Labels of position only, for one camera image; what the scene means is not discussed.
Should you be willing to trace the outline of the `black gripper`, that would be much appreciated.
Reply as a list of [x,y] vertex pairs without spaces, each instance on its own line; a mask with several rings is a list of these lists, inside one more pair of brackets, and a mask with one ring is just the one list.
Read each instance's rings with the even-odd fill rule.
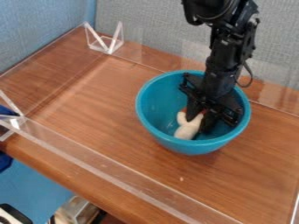
[[232,67],[220,66],[206,59],[202,76],[185,72],[181,75],[180,91],[186,95],[185,119],[189,122],[198,113],[200,133],[210,133],[217,121],[234,127],[244,114],[233,91],[237,84],[242,64]]

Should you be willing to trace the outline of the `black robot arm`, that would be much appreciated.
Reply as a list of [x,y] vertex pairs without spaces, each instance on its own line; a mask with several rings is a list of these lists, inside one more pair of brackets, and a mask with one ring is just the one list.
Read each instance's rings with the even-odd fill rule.
[[197,131],[206,133],[218,121],[236,126],[242,116],[233,91],[256,50],[257,5],[253,0],[181,0],[181,6],[186,22],[210,28],[204,75],[185,73],[180,84],[185,118],[200,118]]

